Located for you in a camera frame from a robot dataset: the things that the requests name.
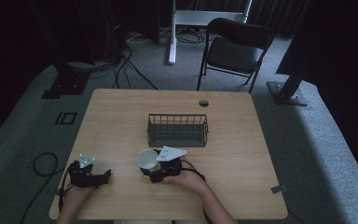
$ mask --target metal mesh basket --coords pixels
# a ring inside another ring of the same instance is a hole
[[[208,121],[204,114],[149,114],[150,147],[205,147]]]

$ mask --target black chair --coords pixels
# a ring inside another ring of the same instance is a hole
[[[209,47],[211,33],[217,34],[217,37]],[[201,78],[206,76],[207,69],[213,69],[246,77],[244,85],[254,77],[249,88],[251,93],[264,55],[273,39],[274,34],[266,27],[224,18],[209,22],[197,91],[200,90]]]

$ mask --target wooden table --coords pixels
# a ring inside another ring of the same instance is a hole
[[[201,107],[200,100],[209,106]],[[199,198],[180,186],[152,184],[139,170],[138,153],[149,148],[151,113],[206,114],[206,147],[186,147],[186,158],[206,176],[236,219],[287,216],[269,150],[250,94],[223,91],[96,90],[89,102],[67,166],[79,154],[95,158],[93,173],[112,169],[80,219],[204,219]],[[58,197],[49,215],[57,218]]]

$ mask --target gray carpet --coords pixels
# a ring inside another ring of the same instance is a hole
[[[168,45],[133,39],[130,61],[160,90],[196,89],[203,44],[178,42],[175,65],[168,65]],[[242,220],[241,223],[358,223],[358,165],[317,88],[302,82],[300,90],[308,106],[275,105],[267,81],[285,81],[275,71],[290,40],[276,37],[265,57],[252,93],[268,149],[290,214],[283,220]],[[87,67],[82,63],[75,66]],[[33,169],[34,159],[45,152],[58,157],[57,170],[64,167],[93,90],[112,88],[113,71],[90,76],[83,95],[41,99],[57,73],[53,66],[38,75],[0,129],[0,223],[20,223],[28,204],[47,181]],[[153,89],[130,66],[118,76],[122,89]],[[212,72],[201,83],[202,91],[247,91],[240,77]],[[73,115],[73,124],[60,124],[60,113]],[[43,156],[36,169],[51,173],[53,157]],[[53,195],[62,173],[54,175],[28,211],[24,223],[54,223],[48,217]],[[79,221],[78,223],[112,223]]]

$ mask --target person's right hand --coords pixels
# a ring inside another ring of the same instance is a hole
[[[187,169],[193,169],[188,162],[186,162],[185,157],[180,158],[182,161],[182,167]],[[208,189],[208,184],[196,173],[191,171],[182,170],[179,175],[166,176],[163,179],[164,183],[172,183],[183,186],[184,188],[190,189],[191,191],[201,194],[206,189]]]

